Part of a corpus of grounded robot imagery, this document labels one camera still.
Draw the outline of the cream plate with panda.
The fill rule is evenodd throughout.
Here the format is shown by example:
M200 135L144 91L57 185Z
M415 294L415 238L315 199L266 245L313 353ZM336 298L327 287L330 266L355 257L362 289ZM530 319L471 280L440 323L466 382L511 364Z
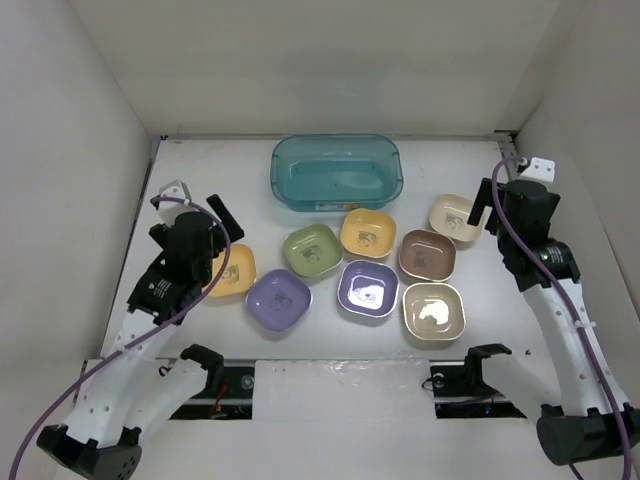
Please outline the cream plate with panda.
M428 221L434 231L461 243L474 243L486 224L482 214L477 225L467 223L473 201L456 194L442 194L432 203Z

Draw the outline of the yellow plate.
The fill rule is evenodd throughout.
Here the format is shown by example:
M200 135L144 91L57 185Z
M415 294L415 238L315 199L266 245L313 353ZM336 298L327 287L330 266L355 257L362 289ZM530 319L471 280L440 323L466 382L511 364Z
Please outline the yellow plate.
M209 291L212 297L225 297L248 292L254 285L257 269L253 251L246 245L233 244L227 267Z
M382 259L391 253L396 232L396 222L388 214L359 208L346 215L340 241L351 254Z

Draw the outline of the green plate with panda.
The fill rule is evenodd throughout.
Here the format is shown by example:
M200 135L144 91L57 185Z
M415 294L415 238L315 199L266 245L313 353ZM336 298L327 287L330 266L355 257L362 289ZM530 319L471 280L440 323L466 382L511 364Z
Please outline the green plate with panda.
M292 270L299 276L313 278L338 266L343 247L331 228L312 224L286 237L282 247Z

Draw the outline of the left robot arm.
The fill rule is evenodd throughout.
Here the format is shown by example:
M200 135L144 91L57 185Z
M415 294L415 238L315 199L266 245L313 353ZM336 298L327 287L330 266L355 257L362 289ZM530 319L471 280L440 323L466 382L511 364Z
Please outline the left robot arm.
M146 389L156 358L168 340L221 279L213 261L229 261L244 232L218 195L201 207L188 198L158 195L155 208L178 207L172 221L154 225L150 237L161 252L134 287L107 356L73 386L71 414L43 426L37 446L84 479L128 479L138 468L143 443L187 400L222 387L224 358L204 346L187 347L160 382Z

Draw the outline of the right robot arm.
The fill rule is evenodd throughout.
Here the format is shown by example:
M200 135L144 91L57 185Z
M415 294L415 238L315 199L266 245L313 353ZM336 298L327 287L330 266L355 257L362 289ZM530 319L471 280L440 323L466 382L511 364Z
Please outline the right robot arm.
M482 180L468 222L492 210L486 230L540 326L559 383L552 391L512 351L494 343L472 347L462 381L473 393L492 389L534 423L540 446L556 466L620 457L632 474L639 411L615 381L582 303L580 271L569 247L549 235L560 197L531 180Z

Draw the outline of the teal plastic bin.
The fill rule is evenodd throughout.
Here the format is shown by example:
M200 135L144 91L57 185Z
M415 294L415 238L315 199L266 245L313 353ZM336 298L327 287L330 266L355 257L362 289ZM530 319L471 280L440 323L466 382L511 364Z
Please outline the teal plastic bin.
M294 135L272 151L270 184L293 211L378 210L400 195L404 175L397 146L383 135Z

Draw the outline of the light purple plate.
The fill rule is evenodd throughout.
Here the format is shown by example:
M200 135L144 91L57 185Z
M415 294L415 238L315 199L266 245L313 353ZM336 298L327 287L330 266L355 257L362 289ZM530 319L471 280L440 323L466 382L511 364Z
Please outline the light purple plate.
M266 329L283 332L298 322L312 303L310 288L285 269L261 277L246 295L250 314Z

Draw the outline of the brown plate with panda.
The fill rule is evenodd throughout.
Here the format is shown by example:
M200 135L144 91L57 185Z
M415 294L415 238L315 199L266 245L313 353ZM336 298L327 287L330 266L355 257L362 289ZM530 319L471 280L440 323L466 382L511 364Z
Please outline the brown plate with panda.
M417 279L445 282L453 274L457 249L454 242L437 232L412 230L408 232L399 250L401 270Z

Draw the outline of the beige plate front right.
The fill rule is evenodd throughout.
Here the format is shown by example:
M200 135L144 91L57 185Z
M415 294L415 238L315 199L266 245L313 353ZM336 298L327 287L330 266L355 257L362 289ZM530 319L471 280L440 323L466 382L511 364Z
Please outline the beige plate front right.
M460 293L447 283L415 283L402 296L407 331L427 342L454 341L463 333L466 318Z

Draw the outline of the dark purple plate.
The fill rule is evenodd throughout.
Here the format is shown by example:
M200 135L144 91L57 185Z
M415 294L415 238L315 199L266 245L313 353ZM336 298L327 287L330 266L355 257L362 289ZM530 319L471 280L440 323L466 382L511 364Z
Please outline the dark purple plate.
M371 318L391 314L397 303L399 277L387 265L368 261L349 262L340 276L338 302L346 311Z

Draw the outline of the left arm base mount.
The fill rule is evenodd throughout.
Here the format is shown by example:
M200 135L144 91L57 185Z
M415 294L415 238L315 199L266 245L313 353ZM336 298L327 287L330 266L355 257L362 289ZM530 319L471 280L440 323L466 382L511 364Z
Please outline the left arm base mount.
M171 420L251 420L255 363L226 361L221 376L210 375L204 390L190 398Z

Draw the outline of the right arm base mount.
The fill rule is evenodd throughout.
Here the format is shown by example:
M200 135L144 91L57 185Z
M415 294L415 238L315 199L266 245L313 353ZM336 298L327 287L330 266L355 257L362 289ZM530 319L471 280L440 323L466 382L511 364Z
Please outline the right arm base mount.
M437 419L525 418L499 392L469 380L462 361L431 362L421 387L432 395Z

